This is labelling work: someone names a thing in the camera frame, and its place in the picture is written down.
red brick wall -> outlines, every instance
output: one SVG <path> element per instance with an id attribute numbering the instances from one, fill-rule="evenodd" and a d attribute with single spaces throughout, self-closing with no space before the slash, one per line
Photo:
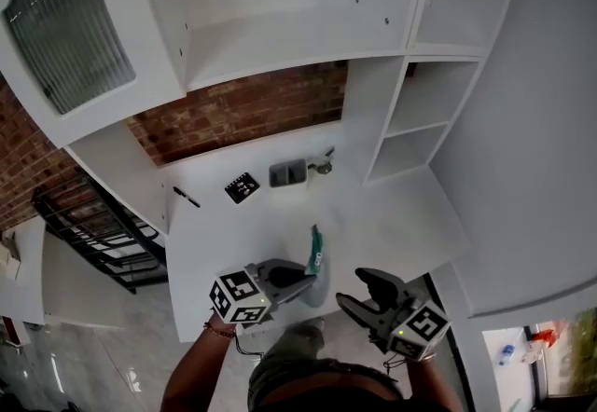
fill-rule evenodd
<path id="1" fill-rule="evenodd" d="M 80 171 L 31 120 L 0 75 L 0 231 L 36 216 L 31 196 Z"/>
<path id="2" fill-rule="evenodd" d="M 158 164 L 339 120 L 347 62 L 249 76 L 190 92 L 127 122 Z"/>

black pen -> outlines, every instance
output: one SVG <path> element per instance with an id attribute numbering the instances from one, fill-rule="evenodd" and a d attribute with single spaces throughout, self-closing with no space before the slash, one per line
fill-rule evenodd
<path id="1" fill-rule="evenodd" d="M 182 191 L 180 188 L 178 188 L 177 186 L 173 187 L 174 193 L 180 195 L 181 197 L 183 197 L 184 199 L 187 199 L 188 201 L 190 201 L 193 205 L 195 205 L 197 208 L 200 208 L 201 205 L 199 203 L 197 203 L 197 201 L 195 201 L 194 199 L 192 199 L 189 195 L 187 195 L 184 191 Z"/>

cabinet door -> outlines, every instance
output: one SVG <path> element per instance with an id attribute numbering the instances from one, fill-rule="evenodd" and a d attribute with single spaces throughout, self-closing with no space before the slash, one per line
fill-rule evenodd
<path id="1" fill-rule="evenodd" d="M 0 0 L 0 9 L 0 69 L 59 147 L 185 95 L 184 59 L 166 48 L 150 0 Z"/>

tiled floor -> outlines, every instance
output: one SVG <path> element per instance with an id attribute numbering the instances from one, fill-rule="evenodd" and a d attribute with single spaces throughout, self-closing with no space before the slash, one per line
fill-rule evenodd
<path id="1" fill-rule="evenodd" d="M 32 410 L 60 411 L 68 400 L 84 412 L 160 410 L 166 382 L 190 345 L 178 342 L 168 285 L 141 289 L 137 296 L 127 295 L 124 301 L 126 324 L 121 330 L 44 326 L 30 333 L 32 344 L 25 346 L 21 355 L 0 348 L 0 378 Z M 281 333 L 242 336 L 241 343 L 246 350 L 267 350 Z M 344 313 L 326 317 L 324 336 L 326 346 L 320 357 L 382 370 L 382 354 L 368 343 L 367 331 Z M 462 397 L 445 341 L 438 347 L 438 359 Z M 246 410 L 247 381 L 255 365 L 251 356 L 229 349 L 211 412 Z M 392 377 L 409 396 L 406 367 L 393 369 Z"/>

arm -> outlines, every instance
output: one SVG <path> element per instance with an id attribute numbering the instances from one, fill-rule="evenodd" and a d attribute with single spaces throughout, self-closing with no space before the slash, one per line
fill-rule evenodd
<path id="1" fill-rule="evenodd" d="M 234 325 L 222 323 L 217 314 L 209 324 L 216 331 L 234 332 Z M 201 333 L 172 373 L 161 412 L 207 412 L 231 340 L 207 329 Z"/>
<path id="2" fill-rule="evenodd" d="M 456 392 L 437 369 L 435 354 L 418 363 L 408 363 L 412 397 L 443 405 L 450 412 L 462 412 Z"/>

